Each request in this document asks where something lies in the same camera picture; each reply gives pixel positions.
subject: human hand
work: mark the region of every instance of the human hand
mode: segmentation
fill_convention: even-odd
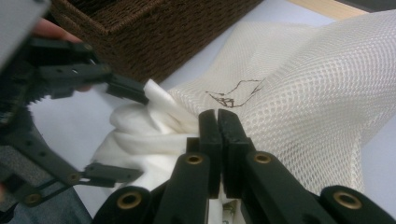
[[[55,25],[54,23],[41,19],[33,29],[33,35],[45,37],[49,39],[66,40],[74,43],[81,42],[76,36],[68,33],[63,28]],[[78,91],[88,91],[91,86],[78,88]]]

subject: wicker basket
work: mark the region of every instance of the wicker basket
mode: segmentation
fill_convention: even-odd
[[[51,13],[113,69],[162,81],[262,0],[52,0]]]

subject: white table surface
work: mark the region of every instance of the white table surface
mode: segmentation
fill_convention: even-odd
[[[279,21],[320,26],[333,22],[313,11],[298,7],[285,0],[265,0],[241,21]],[[205,49],[179,68],[161,86],[169,90],[200,76],[213,62],[231,34],[233,27],[219,36]],[[74,97],[61,100],[45,99],[30,106],[38,130],[49,146],[82,170],[106,135],[113,129],[108,118],[119,105],[129,104],[105,94],[105,85],[95,86],[89,92],[77,92]],[[396,118],[362,150],[365,194],[396,217]],[[92,216],[109,195],[108,189],[76,186],[79,197]]]

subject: white cloth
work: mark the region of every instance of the white cloth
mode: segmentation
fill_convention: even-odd
[[[139,167],[134,185],[167,179],[197,115],[238,114],[258,150],[269,151],[308,189],[363,190],[362,146],[396,110],[396,12],[373,13],[314,28],[242,23],[210,69],[169,91],[149,82],[148,107],[128,105],[111,117],[116,130],[94,159]],[[221,223],[220,197],[209,223]],[[234,223],[243,223],[236,210]]]

